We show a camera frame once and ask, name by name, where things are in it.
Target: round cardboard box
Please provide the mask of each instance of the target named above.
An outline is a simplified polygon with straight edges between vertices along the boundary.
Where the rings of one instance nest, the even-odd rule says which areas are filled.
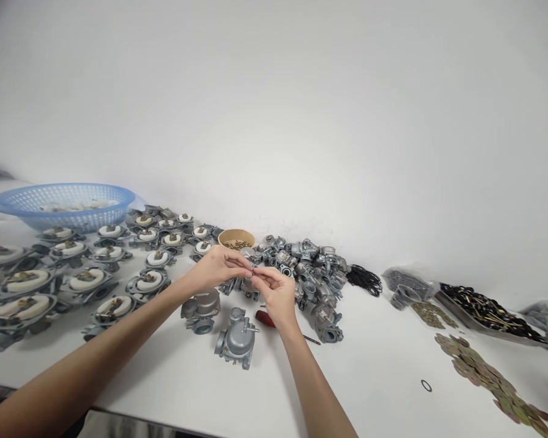
[[[224,243],[235,243],[236,240],[247,242],[250,244],[251,247],[253,247],[256,243],[256,238],[254,236],[252,236],[246,230],[240,229],[225,230],[217,238],[217,241],[220,245],[223,245]]]

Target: white table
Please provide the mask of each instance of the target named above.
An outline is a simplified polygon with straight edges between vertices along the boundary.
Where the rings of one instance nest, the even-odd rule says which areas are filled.
[[[17,182],[0,182],[0,191]],[[36,243],[35,232],[16,218],[0,221],[0,244]],[[144,267],[143,249],[116,273],[123,293],[126,281]],[[174,279],[193,261],[188,249],[168,270]],[[309,343],[329,384],[360,437],[538,436],[515,425],[493,404],[492,395],[454,370],[434,341],[437,332],[463,331],[473,348],[517,388],[520,395],[548,412],[548,352],[460,330],[434,330],[412,311],[396,311],[384,287],[377,299],[346,285],[338,311],[345,339],[338,344]],[[248,371],[213,354],[219,330],[230,310],[247,310],[262,329]],[[253,318],[259,303],[240,293],[222,295],[222,312],[213,332],[197,336],[185,330],[178,312],[146,342],[106,388],[96,406],[163,425],[227,437],[306,436],[300,403],[282,342],[274,329]],[[65,315],[51,328],[0,353],[0,385],[19,388],[83,344],[81,329],[93,307]],[[307,336],[316,338],[297,309]],[[423,389],[424,379],[432,392]]]

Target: small black ring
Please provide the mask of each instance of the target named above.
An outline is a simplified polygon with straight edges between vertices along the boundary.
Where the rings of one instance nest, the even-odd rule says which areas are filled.
[[[426,380],[421,380],[420,383],[425,390],[427,390],[428,392],[432,392],[432,386],[430,386],[430,384]]]

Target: metal carburetor body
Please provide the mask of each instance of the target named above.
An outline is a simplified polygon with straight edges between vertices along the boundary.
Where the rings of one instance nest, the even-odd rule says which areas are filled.
[[[220,311],[219,292],[211,288],[185,301],[181,306],[181,318],[186,318],[187,329],[196,335],[204,335],[213,330],[213,317]]]
[[[109,273],[104,265],[93,265],[83,271],[66,276],[55,306],[57,313],[70,313],[80,307],[106,298],[119,282]]]
[[[231,309],[229,327],[219,333],[214,353],[226,362],[233,361],[234,365],[240,361],[242,368],[249,370],[256,332],[259,331],[245,316],[245,310],[234,307]]]
[[[320,266],[323,272],[331,274],[339,264],[339,259],[332,246],[319,246],[319,252],[313,260],[314,266]]]
[[[148,228],[143,229],[136,233],[136,235],[130,237],[128,245],[131,248],[137,248],[143,246],[146,251],[154,251],[158,248],[160,235],[158,231]]]
[[[209,252],[211,247],[212,245],[209,242],[199,242],[195,245],[189,257],[193,260],[193,262],[198,263],[199,260],[201,260],[203,256]]]
[[[336,313],[330,306],[319,303],[311,311],[313,317],[313,328],[323,344],[334,344],[343,341],[343,332],[338,328],[337,323],[342,315]]]
[[[117,272],[120,269],[119,262],[130,260],[134,257],[134,254],[126,251],[119,246],[106,246],[104,248],[98,248],[95,254],[90,256],[90,259],[105,265],[106,270],[111,273]]]
[[[211,235],[211,230],[209,228],[205,228],[203,225],[195,228],[191,234],[191,236],[188,238],[187,242],[191,245],[195,246],[199,242],[203,242],[204,240],[209,240],[213,236]]]
[[[229,279],[226,282],[221,283],[217,288],[222,294],[229,296],[229,294],[232,291],[239,289],[241,280],[242,280],[241,278],[233,277],[232,279]]]
[[[160,248],[169,251],[173,256],[180,256],[183,253],[184,239],[180,232],[165,234],[160,238]]]
[[[184,234],[190,235],[194,229],[194,217],[189,216],[187,213],[180,214],[177,217],[177,228]]]
[[[128,281],[126,292],[148,301],[165,290],[170,283],[169,275],[164,269],[143,269],[138,277],[132,277]]]
[[[114,296],[107,300],[91,314],[91,324],[82,330],[83,340],[92,340],[145,303],[146,301],[126,295]]]
[[[57,297],[36,293],[0,307],[0,352],[24,338],[51,326],[52,310]]]
[[[146,213],[139,214],[138,212],[131,217],[126,218],[126,225],[130,231],[139,233],[140,231],[156,225],[156,218]]]
[[[146,256],[145,265],[148,269],[165,269],[177,262],[176,257],[170,251],[155,251]]]
[[[97,248],[106,246],[124,246],[124,238],[130,235],[130,230],[120,225],[102,226],[97,231],[98,241],[93,244]]]
[[[0,305],[35,293],[56,295],[60,286],[61,277],[54,268],[13,273],[0,285]]]
[[[277,266],[288,266],[290,269],[294,268],[298,263],[298,259],[296,257],[292,257],[283,249],[276,253],[275,258]]]
[[[85,240],[85,236],[79,234],[77,231],[59,226],[43,231],[37,235],[37,238],[52,245],[63,243],[67,240]]]
[[[65,265],[69,265],[71,268],[80,268],[83,266],[83,259],[90,255],[91,251],[86,244],[66,240],[53,246],[49,257],[54,260],[58,268],[62,268]]]
[[[299,280],[303,283],[303,290],[309,296],[312,297],[309,300],[314,300],[314,293],[317,286],[320,284],[320,273],[311,265],[307,265],[303,262],[297,263],[295,267],[295,273]]]
[[[296,257],[301,262],[310,264],[318,255],[319,248],[310,239],[304,239],[302,242],[288,243],[286,252],[289,252],[292,257]]]
[[[169,233],[176,230],[177,226],[178,226],[177,222],[173,221],[173,219],[161,219],[156,224],[156,228],[159,231],[167,231]]]

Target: small metal part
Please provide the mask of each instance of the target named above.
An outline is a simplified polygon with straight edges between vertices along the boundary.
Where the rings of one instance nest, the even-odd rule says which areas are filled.
[[[181,318],[186,318],[186,328],[196,335],[210,333],[213,329],[213,317],[221,311],[219,292],[212,288],[196,294],[181,306]]]
[[[245,310],[234,307],[231,309],[230,324],[219,334],[214,353],[226,362],[240,361],[242,368],[249,370],[256,333],[259,331],[245,316]]]
[[[316,344],[316,345],[320,345],[320,344],[321,344],[319,341],[315,341],[314,339],[309,338],[309,337],[306,336],[306,335],[303,335],[303,338],[306,339],[307,341],[310,341],[310,342]]]

